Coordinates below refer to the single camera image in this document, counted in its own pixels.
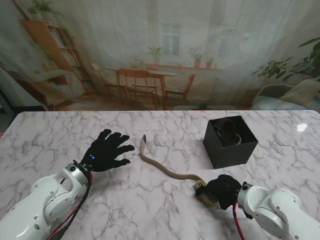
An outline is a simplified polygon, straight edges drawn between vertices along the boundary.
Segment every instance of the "wooden table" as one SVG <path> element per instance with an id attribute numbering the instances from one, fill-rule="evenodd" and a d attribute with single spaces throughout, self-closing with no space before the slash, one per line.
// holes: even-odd
<path id="1" fill-rule="evenodd" d="M 119 71 L 119 68 L 105 67 L 105 69 L 115 71 L 116 85 L 118 87 L 118 92 L 120 94 L 120 98 L 122 98 L 123 94 L 122 94 L 122 91 L 120 89 L 120 71 Z M 146 70 L 146 71 L 148 71 L 150 73 L 150 75 L 151 75 L 150 77 L 151 78 L 160 79 L 160 85 L 161 85 L 161 91 L 162 91 L 163 110 L 167 110 L 167 99 L 165 97 L 165 88 L 166 88 L 165 76 L 176 77 L 176 76 L 178 76 L 178 74 L 171 73 L 171 72 L 165 72 L 165 71 L 150 71 L 150 70 Z"/>

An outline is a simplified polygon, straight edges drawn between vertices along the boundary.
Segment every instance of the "black box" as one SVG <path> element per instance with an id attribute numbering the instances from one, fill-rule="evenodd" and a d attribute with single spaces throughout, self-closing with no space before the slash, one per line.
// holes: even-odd
<path id="1" fill-rule="evenodd" d="M 221 118 L 209 120 L 203 144 L 214 169 L 246 164 L 258 144 L 258 140 L 242 116 L 229 116 L 226 118 L 234 122 L 236 133 L 241 137 L 241 143 L 223 147 L 214 128 Z"/>

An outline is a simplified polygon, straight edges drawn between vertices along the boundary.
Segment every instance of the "marble table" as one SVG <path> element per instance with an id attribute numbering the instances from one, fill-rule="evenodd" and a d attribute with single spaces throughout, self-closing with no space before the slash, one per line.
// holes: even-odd
<path id="1" fill-rule="evenodd" d="M 202 143 L 207 122 L 243 116 L 258 139 L 247 164 L 212 168 Z M 99 133 L 130 135 L 130 165 L 95 173 L 89 197 L 63 240 L 239 240 L 231 207 L 208 209 L 192 180 L 176 180 L 142 161 L 147 156 L 206 181 L 229 174 L 297 194 L 320 220 L 320 115 L 314 111 L 83 111 L 19 114 L 0 139 L 0 218 L 37 179 L 80 161 Z M 247 240 L 276 239 L 237 210 Z"/>

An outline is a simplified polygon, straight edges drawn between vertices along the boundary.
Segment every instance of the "cushion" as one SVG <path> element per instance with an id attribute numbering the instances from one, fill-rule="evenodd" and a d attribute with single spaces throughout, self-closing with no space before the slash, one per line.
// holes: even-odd
<path id="1" fill-rule="evenodd" d="M 315 79 L 306 79 L 289 90 L 279 99 L 307 107 L 310 105 L 310 101 L 318 94 L 319 91 L 320 82 Z"/>
<path id="2" fill-rule="evenodd" d="M 251 110 L 305 110 L 304 106 L 300 106 L 291 102 L 282 101 L 280 99 L 269 96 L 256 96 L 252 102 Z"/>

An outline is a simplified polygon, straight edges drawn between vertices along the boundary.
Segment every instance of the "black glove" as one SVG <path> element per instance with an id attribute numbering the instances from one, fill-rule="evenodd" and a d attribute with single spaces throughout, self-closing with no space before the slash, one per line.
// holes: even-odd
<path id="1" fill-rule="evenodd" d="M 103 172 L 109 169 L 118 168 L 130 163 L 128 159 L 120 161 L 115 160 L 121 154 L 133 151 L 135 149 L 132 145 L 123 145 L 129 139 L 128 135 L 122 135 L 119 132 L 111 134 L 110 129 L 103 130 L 97 140 L 95 140 L 91 147 L 86 151 L 80 164 L 89 171 Z"/>
<path id="2" fill-rule="evenodd" d="M 218 199 L 220 208 L 226 210 L 235 203 L 240 188 L 241 184 L 232 176 L 222 174 L 208 182 L 207 186 L 197 188 L 195 195 L 200 196 L 203 193 L 213 195 Z"/>

